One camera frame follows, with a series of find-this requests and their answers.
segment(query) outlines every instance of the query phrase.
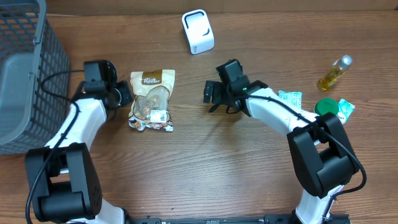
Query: wooden tabletop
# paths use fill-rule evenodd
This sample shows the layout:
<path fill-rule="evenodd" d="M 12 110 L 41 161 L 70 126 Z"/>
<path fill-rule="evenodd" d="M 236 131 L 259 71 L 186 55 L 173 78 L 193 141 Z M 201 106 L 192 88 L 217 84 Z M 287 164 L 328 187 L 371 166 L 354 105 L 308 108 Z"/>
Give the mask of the wooden tabletop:
<path fill-rule="evenodd" d="M 208 114 L 211 105 L 202 102 L 205 81 L 219 80 L 215 67 L 237 58 L 250 80 L 301 91 L 305 110 L 324 97 L 356 106 L 345 130 L 369 181 L 341 196 L 333 212 L 349 213 L 353 223 L 397 222 L 396 11 L 211 14 L 215 47 L 199 55 L 189 52 L 181 15 L 49 20 L 72 68 L 111 60 L 120 80 L 132 71 L 176 70 L 174 132 L 131 129 L 127 106 L 91 147 L 104 198 L 133 217 L 260 217 L 298 205 L 302 187 L 286 137 L 224 107 Z M 352 67 L 321 92 L 317 80 L 344 54 Z M 73 74 L 71 89 L 82 80 Z M 346 188 L 360 181 L 356 174 Z M 0 223 L 24 223 L 28 189 L 24 155 L 1 156 Z"/>

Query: small white box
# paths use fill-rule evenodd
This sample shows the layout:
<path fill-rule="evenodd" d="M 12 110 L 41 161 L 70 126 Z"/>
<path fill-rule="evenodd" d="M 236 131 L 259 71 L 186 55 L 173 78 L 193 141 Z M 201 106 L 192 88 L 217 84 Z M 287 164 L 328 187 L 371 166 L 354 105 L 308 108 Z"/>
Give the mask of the small white box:
<path fill-rule="evenodd" d="M 199 54 L 214 47 L 214 35 L 209 18 L 202 9 L 185 13 L 182 25 L 192 54 Z"/>

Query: green round cap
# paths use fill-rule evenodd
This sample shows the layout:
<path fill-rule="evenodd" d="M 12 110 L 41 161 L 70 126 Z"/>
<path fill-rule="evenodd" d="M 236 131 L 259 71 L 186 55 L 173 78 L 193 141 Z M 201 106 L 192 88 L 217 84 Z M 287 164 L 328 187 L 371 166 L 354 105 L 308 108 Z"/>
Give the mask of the green round cap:
<path fill-rule="evenodd" d="M 333 113 L 334 115 L 337 115 L 338 113 L 338 105 L 336 101 L 334 101 L 331 98 L 324 98 L 320 100 L 314 107 L 314 112 L 316 112 L 319 115 L 324 115 L 327 114 L 328 112 Z"/>

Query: yellow bottle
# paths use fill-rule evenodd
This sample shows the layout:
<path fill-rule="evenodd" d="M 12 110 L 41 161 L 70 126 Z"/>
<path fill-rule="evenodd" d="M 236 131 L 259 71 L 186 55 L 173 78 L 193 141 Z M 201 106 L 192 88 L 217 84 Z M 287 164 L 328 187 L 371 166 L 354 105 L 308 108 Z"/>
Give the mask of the yellow bottle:
<path fill-rule="evenodd" d="M 337 78 L 342 76 L 345 71 L 349 69 L 351 63 L 353 63 L 353 59 L 349 55 L 344 55 L 341 59 L 337 60 L 329 72 L 319 79 L 319 89 L 322 91 L 330 90 L 333 84 L 337 81 Z"/>

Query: cable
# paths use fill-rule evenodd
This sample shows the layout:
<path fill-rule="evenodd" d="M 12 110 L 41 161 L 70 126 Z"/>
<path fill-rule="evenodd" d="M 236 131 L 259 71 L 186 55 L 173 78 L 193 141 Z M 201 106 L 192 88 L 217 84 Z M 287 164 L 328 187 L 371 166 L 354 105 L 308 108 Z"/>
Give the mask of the cable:
<path fill-rule="evenodd" d="M 43 162 L 43 165 L 42 165 L 42 167 L 39 169 L 39 172 L 37 173 L 37 176 L 36 176 L 36 178 L 35 178 L 35 180 L 34 180 L 34 182 L 33 182 L 33 184 L 32 184 L 32 187 L 30 188 L 29 195 L 28 195 L 27 200 L 26 200 L 26 207 L 25 207 L 25 217 L 26 217 L 26 222 L 27 222 L 28 224 L 32 224 L 32 220 L 30 219 L 30 204 L 32 203 L 33 194 L 34 194 L 34 192 L 35 192 L 35 190 L 36 190 L 37 184 L 39 183 L 39 179 L 40 179 L 40 177 L 42 176 L 43 171 L 44 171 L 44 169 L 46 168 L 47 164 L 49 163 L 49 161 L 52 159 L 53 155 L 54 155 L 55 152 L 57 151 L 59 145 L 61 145 L 62 141 L 63 141 L 63 140 L 66 138 L 66 136 L 68 135 L 68 132 L 71 130 L 73 124 L 74 124 L 75 121 L 77 120 L 77 117 L 78 117 L 79 112 L 80 112 L 79 106 L 77 105 L 77 103 L 76 103 L 75 101 L 73 101 L 73 100 L 67 98 L 66 96 L 61 96 L 61 95 L 58 95 L 58 94 L 55 94 L 55 93 L 52 93 L 52 92 L 46 90 L 46 89 L 44 88 L 44 83 L 47 82 L 48 80 L 50 80 L 51 78 L 56 77 L 57 75 L 62 75 L 62 74 L 65 74 L 65 73 L 73 73 L 73 72 L 84 72 L 84 70 L 70 70 L 70 71 L 64 71 L 64 72 L 54 73 L 53 75 L 50 75 L 50 76 L 48 76 L 47 78 L 45 78 L 45 79 L 42 81 L 42 83 L 40 84 L 40 88 L 43 90 L 43 92 L 45 92 L 45 93 L 47 93 L 47 94 L 49 94 L 49 95 L 51 95 L 51 96 L 54 96 L 54 97 L 57 97 L 57 98 L 60 98 L 60 99 L 69 101 L 70 103 L 72 103 L 73 105 L 75 105 L 75 107 L 76 107 L 76 113 L 75 113 L 75 116 L 73 117 L 72 121 L 70 122 L 70 124 L 69 124 L 68 127 L 66 128 L 65 132 L 61 134 L 61 138 L 58 140 L 58 142 L 54 145 L 53 149 L 50 151 L 50 153 L 49 153 L 49 154 L 47 155 L 47 157 L 45 158 L 45 160 L 44 160 L 44 162 Z"/>
<path fill-rule="evenodd" d="M 246 100 L 248 98 L 257 98 L 257 99 L 262 99 L 262 100 L 268 100 L 268 101 L 272 101 L 274 103 L 277 103 L 278 105 L 280 105 L 281 107 L 285 108 L 287 111 L 289 111 L 290 113 L 292 113 L 294 116 L 298 117 L 298 119 L 303 120 L 304 122 L 311 124 L 313 122 L 311 122 L 310 120 L 308 120 L 307 118 L 305 118 L 304 116 L 302 116 L 300 113 L 294 111 L 292 108 L 290 108 L 289 106 L 287 106 L 286 104 L 284 104 L 283 102 L 274 99 L 272 97 L 269 96 L 253 96 L 253 95 L 244 95 L 244 96 L 235 96 L 235 97 L 231 97 L 231 93 L 229 92 L 230 90 L 230 84 L 228 84 L 226 86 L 226 93 L 227 93 L 227 97 L 229 99 L 229 101 L 233 101 L 235 102 L 236 100 Z M 227 114 L 234 114 L 234 113 L 238 113 L 240 112 L 242 109 L 239 109 L 237 111 L 234 111 L 233 113 L 229 113 L 229 107 L 227 107 L 226 109 L 226 113 Z M 343 195 L 343 194 L 348 194 L 348 193 L 352 193 L 355 192 L 357 190 L 361 190 L 365 185 L 366 185 L 366 181 L 368 179 L 367 175 L 366 175 L 366 171 L 365 168 L 362 166 L 362 164 L 360 163 L 360 161 L 358 160 L 358 158 L 356 158 L 344 145 L 342 145 L 342 143 L 340 143 L 337 139 L 335 139 L 331 134 L 329 134 L 328 132 L 326 132 L 323 128 L 318 128 L 318 130 L 320 132 L 322 132 L 330 141 L 334 142 L 335 144 L 339 145 L 339 147 L 341 147 L 344 151 L 346 151 L 348 157 L 358 165 L 361 173 L 362 173 L 362 182 L 361 184 L 359 184 L 357 187 L 353 187 L 352 189 L 348 189 L 348 190 L 342 190 L 340 192 L 334 193 L 332 196 L 330 196 L 328 205 L 326 206 L 326 209 L 323 213 L 322 216 L 322 224 L 324 224 L 326 222 L 326 216 L 328 214 L 328 212 L 330 211 L 331 205 L 333 204 L 333 201 L 336 200 L 336 197 L 339 195 Z"/>

